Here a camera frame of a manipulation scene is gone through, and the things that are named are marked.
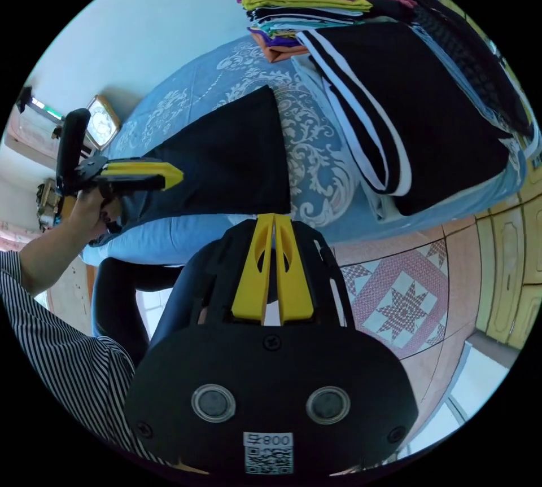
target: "orange cloth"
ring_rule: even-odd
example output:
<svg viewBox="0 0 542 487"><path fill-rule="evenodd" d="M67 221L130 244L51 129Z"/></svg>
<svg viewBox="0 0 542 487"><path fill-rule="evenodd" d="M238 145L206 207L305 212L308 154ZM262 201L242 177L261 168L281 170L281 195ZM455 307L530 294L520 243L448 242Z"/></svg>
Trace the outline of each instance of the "orange cloth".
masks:
<svg viewBox="0 0 542 487"><path fill-rule="evenodd" d="M296 45L295 47L283 47L282 45L275 45L268 47L260 34L254 34L251 32L250 35L254 38L265 57L272 64L274 62L280 62L281 60L287 60L288 58L291 58L297 54L307 54L309 52L304 45Z"/></svg>

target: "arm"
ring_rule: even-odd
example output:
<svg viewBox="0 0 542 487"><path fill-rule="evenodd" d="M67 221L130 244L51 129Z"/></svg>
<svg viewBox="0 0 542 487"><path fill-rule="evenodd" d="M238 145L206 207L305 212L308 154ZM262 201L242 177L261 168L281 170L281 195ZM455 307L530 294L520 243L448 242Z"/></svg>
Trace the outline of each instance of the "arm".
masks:
<svg viewBox="0 0 542 487"><path fill-rule="evenodd" d="M52 287L87 243L105 230L102 201L97 189L80 195L66 221L21 250L21 285L30 295Z"/></svg>
<svg viewBox="0 0 542 487"><path fill-rule="evenodd" d="M111 339L84 335L36 303L22 288L21 273L18 253L0 252L0 309L5 311L0 322L7 315L42 383L89 432L161 463L144 449L124 418L124 398L134 373L124 350Z"/></svg>

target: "screw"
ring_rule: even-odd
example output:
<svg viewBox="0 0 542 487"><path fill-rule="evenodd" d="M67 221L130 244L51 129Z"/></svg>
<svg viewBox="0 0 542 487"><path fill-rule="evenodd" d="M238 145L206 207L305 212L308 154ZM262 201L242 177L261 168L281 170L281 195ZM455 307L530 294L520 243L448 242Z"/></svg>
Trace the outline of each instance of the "screw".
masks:
<svg viewBox="0 0 542 487"><path fill-rule="evenodd" d="M407 430L404 427L395 427L393 431L388 435L388 442L396 444L400 442L407 434Z"/></svg>
<svg viewBox="0 0 542 487"><path fill-rule="evenodd" d="M143 438L152 438L152 429L145 422L140 421L137 424L137 430Z"/></svg>
<svg viewBox="0 0 542 487"><path fill-rule="evenodd" d="M264 338L264 348L269 352L276 352L281 347L281 339L277 335L267 335Z"/></svg>

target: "striped shirt sleeve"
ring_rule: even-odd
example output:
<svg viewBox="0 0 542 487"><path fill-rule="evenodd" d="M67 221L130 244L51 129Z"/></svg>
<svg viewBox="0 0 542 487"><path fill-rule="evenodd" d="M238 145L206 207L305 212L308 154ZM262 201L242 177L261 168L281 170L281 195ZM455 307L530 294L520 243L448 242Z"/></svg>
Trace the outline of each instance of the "striped shirt sleeve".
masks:
<svg viewBox="0 0 542 487"><path fill-rule="evenodd" d="M35 302L21 286L17 252L0 252L0 295L23 352L65 410L98 437L164 464L143 448L124 417L134 365L122 347L84 335Z"/></svg>

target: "stack of folded clothes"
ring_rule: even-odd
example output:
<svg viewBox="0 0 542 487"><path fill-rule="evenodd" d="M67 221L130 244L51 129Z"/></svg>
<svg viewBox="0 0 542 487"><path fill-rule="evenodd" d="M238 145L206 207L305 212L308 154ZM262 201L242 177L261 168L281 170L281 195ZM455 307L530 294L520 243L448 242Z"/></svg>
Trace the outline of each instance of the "stack of folded clothes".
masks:
<svg viewBox="0 0 542 487"><path fill-rule="evenodd" d="M251 22L249 31L270 62L307 53L297 32L350 26L361 21L367 0L237 0Z"/></svg>

